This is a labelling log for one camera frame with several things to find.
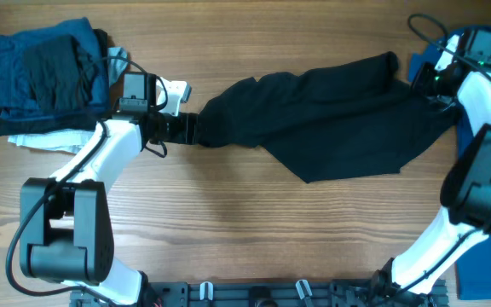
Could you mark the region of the black polo shirt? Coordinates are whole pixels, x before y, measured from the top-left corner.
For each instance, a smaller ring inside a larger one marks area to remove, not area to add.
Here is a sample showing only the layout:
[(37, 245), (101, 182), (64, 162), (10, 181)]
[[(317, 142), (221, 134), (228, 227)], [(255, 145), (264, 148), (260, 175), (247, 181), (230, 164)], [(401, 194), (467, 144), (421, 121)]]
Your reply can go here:
[(392, 52), (240, 80), (199, 113), (198, 143), (263, 147), (304, 182), (396, 174), (455, 125), (455, 105), (396, 78)]

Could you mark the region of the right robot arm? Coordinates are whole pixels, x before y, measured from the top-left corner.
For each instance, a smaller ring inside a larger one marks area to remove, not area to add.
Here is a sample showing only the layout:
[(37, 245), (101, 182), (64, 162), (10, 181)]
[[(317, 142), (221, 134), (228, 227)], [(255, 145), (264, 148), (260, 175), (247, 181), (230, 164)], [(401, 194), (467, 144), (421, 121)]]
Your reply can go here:
[(473, 26), (433, 42), (440, 56), (413, 79), (423, 96), (457, 103), (459, 158), (441, 190), (441, 209), (426, 231), (373, 277), (377, 306), (420, 306), (451, 265), (459, 297), (491, 299), (491, 29)]

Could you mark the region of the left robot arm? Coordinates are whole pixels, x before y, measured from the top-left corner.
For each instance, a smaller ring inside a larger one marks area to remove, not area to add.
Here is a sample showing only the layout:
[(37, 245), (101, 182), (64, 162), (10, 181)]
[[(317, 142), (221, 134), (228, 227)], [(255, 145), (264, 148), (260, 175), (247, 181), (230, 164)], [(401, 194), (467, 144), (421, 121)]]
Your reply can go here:
[(118, 108), (97, 121), (94, 135), (47, 178), (30, 178), (20, 191), (20, 226), (9, 246), (29, 278), (58, 284), (74, 304), (160, 306), (141, 271), (114, 255), (107, 194), (123, 169), (150, 144), (193, 144), (196, 117), (182, 113), (191, 87), (153, 74), (128, 72)]

